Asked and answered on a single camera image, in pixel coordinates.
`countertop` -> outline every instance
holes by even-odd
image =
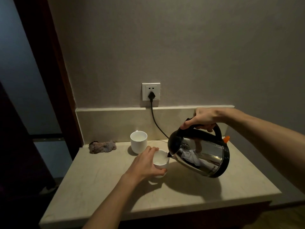
[[[80,148],[40,221],[42,228],[85,224],[136,156],[130,142],[116,145],[116,150],[99,154]],[[148,141],[148,145],[168,151],[167,140]],[[171,158],[165,177],[137,186],[122,220],[270,201],[281,193],[231,142],[228,147],[229,166],[214,179]]]

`left arm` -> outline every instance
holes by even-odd
[[[135,187],[145,178],[164,175],[166,169],[157,169],[153,155],[159,148],[147,146],[132,162],[107,198],[96,209],[83,229],[115,229],[119,226],[124,207]]]

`power outlet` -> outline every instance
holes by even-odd
[[[160,99],[160,83],[142,83],[142,100],[149,100],[148,95],[150,92],[155,94],[154,100]]]

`cable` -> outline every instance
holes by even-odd
[[[155,98],[155,94],[153,92],[150,92],[150,94],[148,95],[148,98],[150,99],[150,107],[151,107],[151,110],[152,110],[152,118],[153,118],[153,121],[155,122],[156,126],[158,127],[158,129],[164,134],[164,136],[166,136],[166,134],[160,129],[160,127],[157,125],[157,122],[155,120],[155,117],[153,115],[153,99]]]

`white mug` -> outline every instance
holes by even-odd
[[[136,154],[142,153],[147,147],[147,134],[143,131],[135,131],[130,135],[132,151]]]
[[[170,158],[167,157],[167,152],[159,149],[158,151],[155,152],[153,156],[153,164],[157,169],[167,169],[168,164],[170,163]]]

